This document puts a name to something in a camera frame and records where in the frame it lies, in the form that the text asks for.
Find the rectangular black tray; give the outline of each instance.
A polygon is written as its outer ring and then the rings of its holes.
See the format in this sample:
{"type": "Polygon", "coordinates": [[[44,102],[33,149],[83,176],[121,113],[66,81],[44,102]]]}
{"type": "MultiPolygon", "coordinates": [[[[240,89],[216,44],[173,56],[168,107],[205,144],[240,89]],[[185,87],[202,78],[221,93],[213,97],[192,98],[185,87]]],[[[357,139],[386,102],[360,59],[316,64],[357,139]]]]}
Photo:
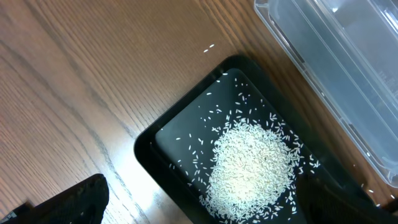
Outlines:
{"type": "MultiPolygon", "coordinates": [[[[211,140],[217,140],[222,130],[216,132],[212,129],[218,126],[224,127],[224,123],[227,122],[226,115],[230,110],[232,112],[230,123],[233,123],[234,117],[241,115],[249,118],[252,124],[262,124],[264,129],[267,129],[267,121],[268,128],[271,126],[269,114],[276,114],[279,121],[283,119],[286,123],[285,133],[294,133],[300,137],[300,143],[304,145],[301,152],[301,155],[305,156],[303,162],[309,163],[308,156],[311,154],[315,160],[320,161],[321,167],[316,169],[315,175],[336,184],[349,194],[370,201],[259,66],[247,57],[237,55],[227,58],[217,66],[150,125],[137,138],[134,146],[137,160],[193,223],[218,223],[218,220],[210,216],[199,203],[198,197],[205,193],[206,186],[198,181],[194,181],[192,186],[188,186],[187,183],[191,183],[193,178],[197,180],[198,176],[205,181],[208,179],[205,170],[201,170],[200,175],[193,176],[196,168],[192,164],[192,159],[198,155],[200,161],[204,163],[197,164],[198,166],[209,168],[214,165],[210,162],[213,157],[211,140]],[[245,101],[241,99],[239,93],[246,96],[245,101]],[[242,113],[235,114],[236,109],[242,113]]],[[[294,148],[292,142],[286,141],[286,144],[294,148]]],[[[308,166],[304,166],[304,169],[308,173],[309,169],[306,167],[308,166]]],[[[284,197],[282,194],[279,203],[286,206],[284,197]]],[[[305,223],[300,210],[298,214],[291,215],[289,209],[282,210],[278,218],[269,221],[287,223],[289,217],[298,223],[305,223]]]]}

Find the pile of rice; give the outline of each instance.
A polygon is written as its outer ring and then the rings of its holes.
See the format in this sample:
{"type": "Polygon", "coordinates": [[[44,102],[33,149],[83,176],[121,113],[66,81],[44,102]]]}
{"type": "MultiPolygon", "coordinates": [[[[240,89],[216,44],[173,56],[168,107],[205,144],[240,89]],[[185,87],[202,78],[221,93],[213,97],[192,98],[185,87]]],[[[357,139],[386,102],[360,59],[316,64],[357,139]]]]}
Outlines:
{"type": "Polygon", "coordinates": [[[276,202],[294,181],[300,157],[280,134],[251,125],[243,118],[215,141],[206,196],[200,202],[213,216],[248,220],[277,216],[276,202]]]}

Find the black object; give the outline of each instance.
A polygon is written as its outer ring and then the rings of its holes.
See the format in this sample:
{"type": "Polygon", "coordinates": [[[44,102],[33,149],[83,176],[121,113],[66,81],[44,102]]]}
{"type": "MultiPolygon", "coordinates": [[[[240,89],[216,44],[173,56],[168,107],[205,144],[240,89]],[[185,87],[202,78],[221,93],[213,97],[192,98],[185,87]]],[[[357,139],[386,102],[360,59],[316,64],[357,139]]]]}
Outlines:
{"type": "Polygon", "coordinates": [[[301,177],[297,199],[308,224],[393,224],[398,217],[321,179],[301,177]]]}
{"type": "MultiPolygon", "coordinates": [[[[195,168],[192,168],[192,159],[195,155],[192,155],[192,152],[196,151],[199,157],[205,158],[199,160],[204,163],[203,166],[207,166],[207,168],[212,166],[209,162],[209,159],[213,157],[210,141],[217,139],[216,132],[211,131],[212,127],[221,126],[222,128],[224,122],[227,121],[225,117],[229,114],[229,110],[233,110],[235,114],[237,108],[242,111],[242,117],[251,120],[259,119],[258,123],[261,123],[263,127],[269,112],[276,113],[278,120],[283,118],[287,124],[286,133],[291,129],[300,136],[305,145],[302,154],[306,156],[306,159],[309,154],[313,154],[314,159],[320,161],[322,166],[321,169],[318,168],[315,171],[316,175],[320,175],[325,181],[338,186],[348,194],[355,195],[372,204],[370,198],[273,86],[260,67],[247,57],[237,55],[227,58],[217,66],[196,87],[150,125],[137,138],[134,146],[137,160],[193,223],[218,223],[218,221],[211,217],[199,203],[198,196],[201,194],[199,190],[203,193],[206,187],[197,181],[193,182],[192,187],[187,185],[187,182],[191,182],[191,178],[194,178],[192,174],[195,168]],[[239,92],[244,92],[243,95],[248,98],[247,105],[244,104],[244,101],[239,100],[239,92]],[[238,106],[234,103],[237,100],[241,103],[238,106]]],[[[291,211],[284,215],[286,217],[291,215],[291,211]]],[[[298,219],[305,223],[300,212],[292,216],[292,219],[294,217],[300,217],[298,219]]],[[[287,222],[287,218],[274,220],[279,223],[287,222]]]]}
{"type": "Polygon", "coordinates": [[[0,223],[100,224],[108,201],[106,179],[95,174],[36,207],[21,205],[0,223]]]}

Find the tabletop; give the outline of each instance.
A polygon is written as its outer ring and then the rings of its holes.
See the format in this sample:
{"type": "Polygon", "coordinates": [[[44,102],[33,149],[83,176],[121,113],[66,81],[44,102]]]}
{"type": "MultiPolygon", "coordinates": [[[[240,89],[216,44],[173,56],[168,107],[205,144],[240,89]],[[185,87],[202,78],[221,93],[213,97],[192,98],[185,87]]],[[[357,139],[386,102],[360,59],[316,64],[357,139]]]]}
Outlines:
{"type": "Polygon", "coordinates": [[[134,141],[234,54],[259,62],[375,203],[388,208],[398,195],[257,17],[253,0],[6,0],[0,36],[1,217],[102,173],[110,191],[103,223],[190,223],[139,165],[134,141]]]}

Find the plastic box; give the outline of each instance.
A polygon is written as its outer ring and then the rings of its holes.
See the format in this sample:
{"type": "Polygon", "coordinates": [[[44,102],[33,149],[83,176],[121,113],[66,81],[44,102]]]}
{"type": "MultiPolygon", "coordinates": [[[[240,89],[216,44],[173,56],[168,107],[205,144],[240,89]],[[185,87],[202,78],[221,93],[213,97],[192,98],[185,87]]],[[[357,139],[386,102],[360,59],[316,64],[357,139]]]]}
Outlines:
{"type": "Polygon", "coordinates": [[[255,0],[254,9],[383,181],[398,187],[398,3],[255,0]]]}

